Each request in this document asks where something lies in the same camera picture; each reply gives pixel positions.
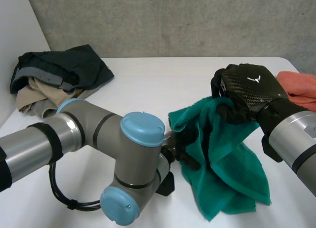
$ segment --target green towel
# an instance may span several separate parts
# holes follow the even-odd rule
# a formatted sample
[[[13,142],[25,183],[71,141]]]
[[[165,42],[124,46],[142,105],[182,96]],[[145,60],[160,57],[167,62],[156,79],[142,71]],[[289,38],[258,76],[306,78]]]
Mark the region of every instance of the green towel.
[[[198,137],[186,147],[201,168],[195,171],[181,162],[182,174],[191,184],[199,210],[210,221],[220,211],[228,214],[254,212],[255,201],[270,205],[267,177],[257,156],[243,140],[257,127],[254,122],[232,125],[217,113],[218,104],[232,105],[225,97],[207,97],[188,108],[169,113],[170,127],[181,132],[188,122],[194,123]],[[213,127],[209,138],[208,159],[211,169],[206,169],[202,151],[203,128],[207,120]]]

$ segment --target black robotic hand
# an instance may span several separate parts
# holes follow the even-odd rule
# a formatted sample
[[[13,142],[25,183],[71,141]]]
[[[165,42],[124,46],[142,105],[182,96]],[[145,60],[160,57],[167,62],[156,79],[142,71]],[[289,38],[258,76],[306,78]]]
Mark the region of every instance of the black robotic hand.
[[[228,123],[257,121],[259,111],[275,99],[288,99],[286,92],[264,66],[228,65],[216,71],[211,81],[212,97],[228,97],[234,106],[219,105],[216,109]]]

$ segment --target table surface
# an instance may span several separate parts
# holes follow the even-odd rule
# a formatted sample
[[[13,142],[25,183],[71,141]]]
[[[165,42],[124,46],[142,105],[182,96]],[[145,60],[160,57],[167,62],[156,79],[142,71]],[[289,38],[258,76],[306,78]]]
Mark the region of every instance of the table surface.
[[[158,116],[169,130],[167,114],[210,95],[215,71],[228,64],[266,66],[274,75],[297,70],[282,58],[111,58],[104,59],[115,79],[87,101],[119,115],[145,111]],[[38,122],[36,116],[15,111],[0,128],[0,136]],[[204,219],[184,180],[178,162],[171,166],[176,190],[169,197],[154,194],[133,228],[246,228],[316,227],[316,198],[287,165],[264,155],[261,129],[245,144],[260,159],[267,174],[271,206],[257,203],[257,212],[227,215],[220,212],[211,222]],[[114,160],[89,146],[66,154],[57,163],[57,183],[72,199],[93,201],[113,179]],[[48,166],[14,183],[0,193],[0,228],[111,228],[118,227],[101,210],[71,211],[55,199],[48,179]]]

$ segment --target folded clothes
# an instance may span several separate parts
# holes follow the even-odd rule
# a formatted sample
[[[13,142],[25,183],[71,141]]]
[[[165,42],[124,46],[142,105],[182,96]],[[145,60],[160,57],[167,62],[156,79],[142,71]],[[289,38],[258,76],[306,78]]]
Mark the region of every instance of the folded clothes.
[[[316,76],[284,71],[277,80],[291,102],[316,112]]]
[[[220,211],[253,212],[255,201],[270,205],[269,185],[262,165],[242,142],[258,124],[228,124],[216,113],[216,107],[222,103],[232,104],[225,97],[207,97],[169,113],[170,128],[176,135],[187,131],[185,135],[196,136],[186,146],[186,152],[201,167],[196,170],[182,161],[182,174],[192,186],[199,210],[209,221]]]
[[[29,78],[29,85],[18,91],[16,96],[16,107],[19,112],[28,112],[44,119],[56,113],[58,107],[68,99],[84,99],[98,91],[103,85],[92,90],[75,89],[67,93],[62,89],[48,86],[36,78]]]
[[[29,77],[72,92],[75,88],[94,89],[114,75],[90,45],[83,45],[66,51],[29,52],[20,56],[10,92],[17,93],[28,85]]]

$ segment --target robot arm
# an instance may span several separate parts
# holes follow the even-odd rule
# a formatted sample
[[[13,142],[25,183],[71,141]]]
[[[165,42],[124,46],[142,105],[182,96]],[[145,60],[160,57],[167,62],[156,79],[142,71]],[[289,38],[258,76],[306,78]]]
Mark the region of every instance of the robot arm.
[[[109,219],[129,225],[170,173],[172,161],[160,153],[163,122],[140,112],[121,117],[83,100],[67,101],[58,111],[44,123],[0,138],[0,191],[89,145],[116,160],[100,205]]]
[[[265,134],[265,153],[278,162],[284,160],[316,196],[316,114],[278,99],[259,112],[258,123]]]

